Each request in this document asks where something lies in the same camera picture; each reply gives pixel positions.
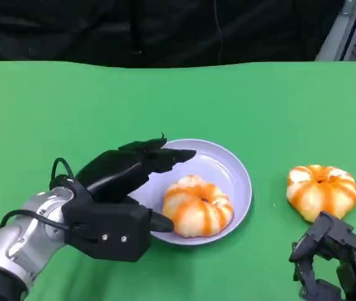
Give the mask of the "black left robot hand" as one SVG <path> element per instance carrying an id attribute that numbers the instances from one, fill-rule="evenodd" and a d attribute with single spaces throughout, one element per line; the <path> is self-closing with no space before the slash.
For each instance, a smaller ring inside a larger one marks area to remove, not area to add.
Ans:
<path id="1" fill-rule="evenodd" d="M 75 179 L 85 188 L 85 200 L 75 201 L 64 213 L 73 229 L 87 237 L 115 231 L 172 232 L 170 218 L 129 196 L 151 174 L 169 172 L 196 154 L 194 150 L 166 148 L 166 142 L 165 137 L 134 141 L 103 152 L 83 167 Z"/>

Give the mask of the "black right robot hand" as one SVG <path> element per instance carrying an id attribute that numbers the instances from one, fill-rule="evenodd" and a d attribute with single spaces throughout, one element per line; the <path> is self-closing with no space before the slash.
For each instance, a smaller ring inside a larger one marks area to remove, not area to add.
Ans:
<path id="1" fill-rule="evenodd" d="M 293 280 L 301 283 L 304 300 L 356 300 L 356 234 L 353 226 L 326 211 L 317 216 L 301 239 L 291 245 L 289 261 L 295 264 Z M 340 286 L 315 278 L 313 259 L 339 261 L 336 273 Z"/>

